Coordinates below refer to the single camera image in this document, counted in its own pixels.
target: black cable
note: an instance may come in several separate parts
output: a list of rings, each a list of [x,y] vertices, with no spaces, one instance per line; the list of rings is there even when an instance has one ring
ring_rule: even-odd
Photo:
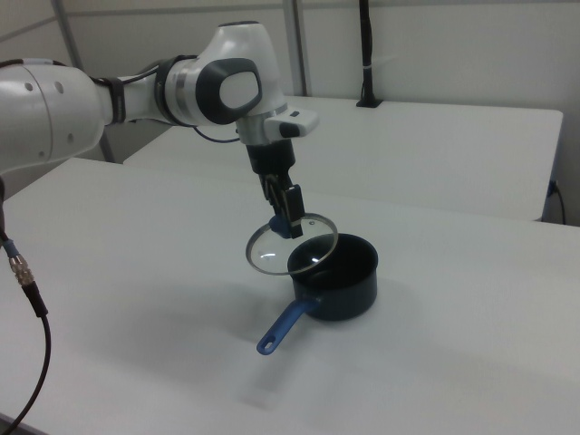
[[[193,127],[193,130],[195,130],[196,133],[199,136],[201,136],[203,139],[210,140],[210,141],[215,142],[215,143],[232,143],[232,142],[238,142],[239,141],[239,138],[235,138],[235,139],[225,139],[225,140],[210,138],[209,136],[206,136],[201,131],[199,131],[198,127],[195,127],[195,126]]]
[[[562,209],[562,225],[566,224],[566,209],[564,208],[564,199],[562,198],[562,192],[557,184],[554,185],[554,193],[558,195],[560,199],[560,208]]]
[[[130,79],[127,79],[127,80],[121,80],[121,83],[122,84],[134,83],[134,82],[137,82],[141,79],[144,79],[145,77],[149,77],[150,75],[153,75],[156,72],[157,72],[157,66],[154,67],[152,70],[148,70],[147,72],[144,72],[143,74],[136,75],[135,77],[131,77]],[[91,77],[91,80],[92,80],[92,82],[94,82],[96,84],[101,84],[101,85],[105,84],[102,81],[102,79],[95,79],[94,77]]]
[[[43,321],[44,340],[46,342],[46,347],[44,350],[44,363],[43,363],[43,369],[41,370],[41,373],[40,373],[40,378],[38,379],[38,382],[36,383],[36,388],[34,389],[33,395],[30,396],[30,399],[28,400],[28,403],[26,403],[26,406],[24,406],[24,408],[22,409],[22,411],[20,412],[18,417],[16,417],[14,419],[12,424],[10,426],[8,426],[8,429],[6,429],[4,432],[2,432],[1,435],[9,435],[18,427],[18,425],[24,419],[24,417],[26,416],[28,411],[33,407],[34,402],[36,401],[36,398],[38,397],[40,390],[43,388],[44,380],[46,379],[46,374],[48,373],[48,365],[51,361],[51,350],[52,350],[53,344],[52,344],[52,339],[51,339],[51,328],[50,328],[50,325],[48,324],[48,319],[46,318],[46,315],[42,316],[41,320]]]

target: white table in background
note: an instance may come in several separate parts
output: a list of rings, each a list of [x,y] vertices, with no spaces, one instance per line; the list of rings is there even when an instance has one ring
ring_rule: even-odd
[[[246,262],[271,213],[253,184],[72,159],[7,200],[50,311],[53,362],[25,422],[51,434],[580,432],[580,229],[311,194],[379,252],[363,316],[302,318]],[[42,362],[7,263],[0,411]]]
[[[320,126],[294,140],[304,192],[375,199],[501,218],[542,216],[562,113],[533,109],[288,97]],[[220,139],[235,126],[202,130]],[[172,128],[126,165],[252,182],[246,148]]]

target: white wall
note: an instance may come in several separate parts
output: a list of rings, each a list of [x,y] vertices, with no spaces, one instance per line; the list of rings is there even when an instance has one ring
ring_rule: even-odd
[[[45,57],[71,63],[51,2],[0,0],[0,60],[22,57]],[[89,151],[83,157],[102,159],[99,149]],[[55,166],[44,165],[4,174],[6,197],[14,195]]]
[[[284,92],[294,93],[280,0],[68,0],[63,6],[90,75],[131,75],[159,59],[200,53],[218,25],[256,20],[266,27],[278,52]],[[108,127],[115,160],[123,162],[166,129],[146,121]]]
[[[580,225],[579,3],[377,6],[371,17],[381,98],[562,111],[555,176],[568,221]],[[358,98],[356,2],[305,0],[304,31],[312,95]],[[559,222],[556,197],[548,203]]]

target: saucepan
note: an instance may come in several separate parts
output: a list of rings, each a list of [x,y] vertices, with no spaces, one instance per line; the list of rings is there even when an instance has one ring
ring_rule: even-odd
[[[350,234],[313,237],[288,257],[295,300],[280,314],[257,345],[269,355],[304,313],[325,321],[341,321],[367,311],[377,296],[377,251],[368,241]],[[315,253],[333,250],[324,261]]]

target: cable connector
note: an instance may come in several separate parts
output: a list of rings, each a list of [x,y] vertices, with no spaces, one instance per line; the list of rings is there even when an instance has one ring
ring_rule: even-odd
[[[24,294],[33,306],[36,317],[46,316],[48,310],[46,309],[46,305],[44,305],[43,298],[40,296],[38,285],[34,281],[34,275],[30,267],[28,267],[28,262],[20,255],[15,243],[9,238],[2,243],[2,247],[8,255],[10,268],[16,275],[18,284],[22,287]]]
[[[23,256],[18,254],[17,256],[11,256],[8,258],[10,262],[10,268],[16,275],[18,284],[20,286],[29,285],[34,282],[33,272],[28,267],[28,263]]]

